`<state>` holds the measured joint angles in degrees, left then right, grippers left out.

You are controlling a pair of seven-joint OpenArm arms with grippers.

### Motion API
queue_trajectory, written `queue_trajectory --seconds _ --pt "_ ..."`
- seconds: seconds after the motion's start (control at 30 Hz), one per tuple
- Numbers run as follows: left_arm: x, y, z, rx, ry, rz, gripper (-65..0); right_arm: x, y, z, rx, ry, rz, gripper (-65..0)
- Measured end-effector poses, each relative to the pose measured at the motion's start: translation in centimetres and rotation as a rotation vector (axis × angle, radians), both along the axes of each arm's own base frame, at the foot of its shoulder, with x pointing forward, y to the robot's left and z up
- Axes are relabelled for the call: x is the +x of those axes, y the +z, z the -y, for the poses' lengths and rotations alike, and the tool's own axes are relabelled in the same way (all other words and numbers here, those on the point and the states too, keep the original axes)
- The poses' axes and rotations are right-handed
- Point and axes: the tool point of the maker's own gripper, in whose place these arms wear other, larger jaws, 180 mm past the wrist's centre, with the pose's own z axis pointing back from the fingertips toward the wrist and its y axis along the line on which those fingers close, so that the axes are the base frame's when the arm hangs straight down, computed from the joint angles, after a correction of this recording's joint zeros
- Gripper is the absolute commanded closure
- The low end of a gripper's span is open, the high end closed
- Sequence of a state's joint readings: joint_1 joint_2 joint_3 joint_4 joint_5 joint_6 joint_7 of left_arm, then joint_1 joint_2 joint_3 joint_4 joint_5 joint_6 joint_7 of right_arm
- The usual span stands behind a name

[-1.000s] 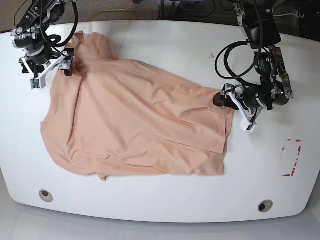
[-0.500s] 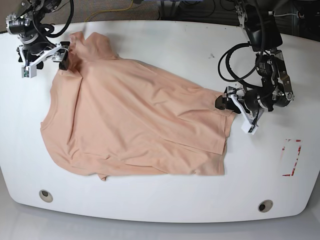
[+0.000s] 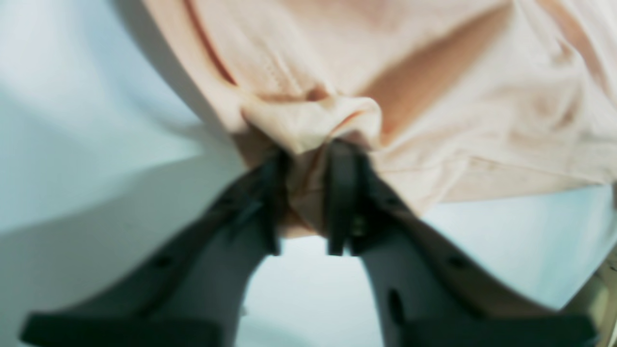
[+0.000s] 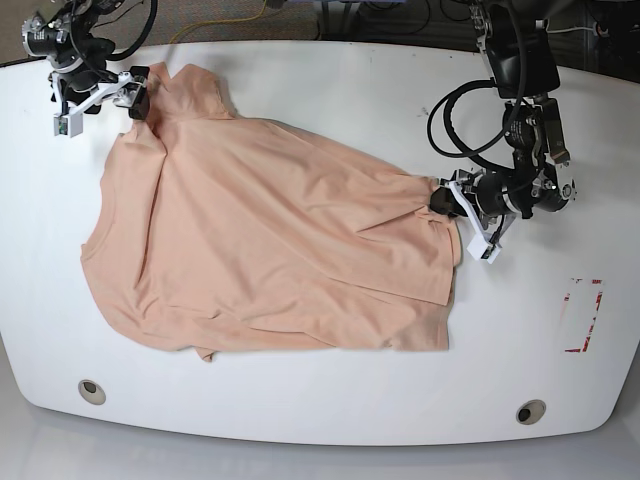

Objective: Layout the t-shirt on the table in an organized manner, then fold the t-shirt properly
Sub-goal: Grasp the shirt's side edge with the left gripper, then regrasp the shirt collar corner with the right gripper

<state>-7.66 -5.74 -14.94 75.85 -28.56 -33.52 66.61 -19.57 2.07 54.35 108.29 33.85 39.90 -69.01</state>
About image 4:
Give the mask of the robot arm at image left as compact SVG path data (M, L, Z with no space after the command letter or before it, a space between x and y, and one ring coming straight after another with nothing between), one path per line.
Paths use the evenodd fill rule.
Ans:
M150 3L147 20L133 44L118 52L113 41L94 36L92 30L101 17L121 6L120 1L46 1L23 23L26 53L48 60L52 67L49 81L52 101L58 107L55 134L79 134L83 116L98 114L106 101L126 109L133 120L147 117L150 69L133 66L116 73L108 64L128 59L143 45L154 25L158 3Z

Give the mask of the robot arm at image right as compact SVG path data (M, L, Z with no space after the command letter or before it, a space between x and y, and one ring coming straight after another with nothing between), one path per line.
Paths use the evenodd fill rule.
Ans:
M550 95L560 78L547 24L559 3L470 1L467 6L490 77L445 95L428 115L426 136L436 144L433 126L440 116L455 149L435 146L435 151L450 159L466 158L478 169L458 170L440 180L430 207L450 218L467 218L475 231L469 249L486 259L498 251L515 219L529 219L536 209L560 211L577 189L559 106ZM479 90L494 91L505 110L497 135L470 147L455 130L453 110L464 95Z

